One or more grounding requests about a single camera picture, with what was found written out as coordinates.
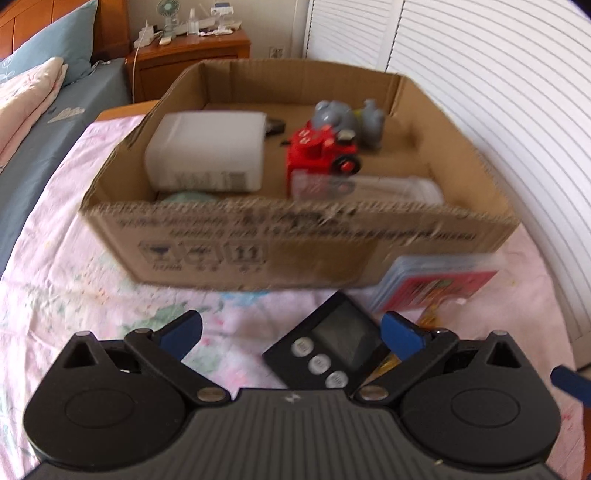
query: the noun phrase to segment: cardboard box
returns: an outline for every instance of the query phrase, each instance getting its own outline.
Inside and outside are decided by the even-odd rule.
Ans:
[[[363,175],[431,177],[448,206],[292,202],[285,149],[320,100],[389,112]],[[156,202],[144,150],[162,117],[199,109],[264,111],[287,122],[265,146],[263,187],[209,203]],[[307,60],[206,61],[187,69],[113,151],[80,211],[139,282],[216,290],[367,286],[402,254],[493,252],[518,224],[470,142],[409,79]]]

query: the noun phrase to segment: round black disc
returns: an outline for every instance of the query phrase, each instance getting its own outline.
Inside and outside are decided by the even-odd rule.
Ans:
[[[25,431],[43,459],[95,471],[132,465],[162,451],[183,425],[183,400],[163,380],[84,370],[34,395],[25,411]]]
[[[400,417],[435,458],[506,468],[544,460],[560,430],[560,413],[537,379],[489,367],[425,380],[404,397]]]
[[[344,154],[333,160],[330,169],[336,175],[355,175],[361,170],[361,160],[357,155]]]

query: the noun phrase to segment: wooden bed frame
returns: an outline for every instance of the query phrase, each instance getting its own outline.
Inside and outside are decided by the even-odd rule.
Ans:
[[[0,60],[87,0],[14,0],[0,12]],[[99,0],[93,60],[125,57],[131,47],[127,0]]]

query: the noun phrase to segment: pink blanket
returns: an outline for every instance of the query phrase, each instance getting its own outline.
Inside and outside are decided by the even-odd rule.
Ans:
[[[260,354],[332,292],[217,293],[134,284],[77,215],[85,190],[113,146],[139,118],[88,127],[49,181],[27,220],[0,281],[0,478],[15,480],[37,463],[22,429],[27,400],[61,347],[78,330],[99,339],[158,329],[187,309],[201,312],[202,341],[185,363],[236,393],[280,387]],[[519,228],[502,247],[507,268],[443,321],[464,338],[508,330],[546,381],[555,365],[573,365],[548,272]],[[552,390],[563,428],[549,463],[579,480],[582,408]]]
[[[0,84],[0,173],[57,98],[67,69],[54,57]]]

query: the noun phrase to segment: toy truck wheel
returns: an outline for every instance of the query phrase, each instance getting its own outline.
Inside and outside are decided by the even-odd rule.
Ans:
[[[332,195],[335,198],[346,197],[355,191],[355,183],[353,180],[338,180],[336,184],[331,185]]]
[[[361,170],[361,160],[357,155],[341,155],[331,165],[331,173],[335,175],[355,175]]]

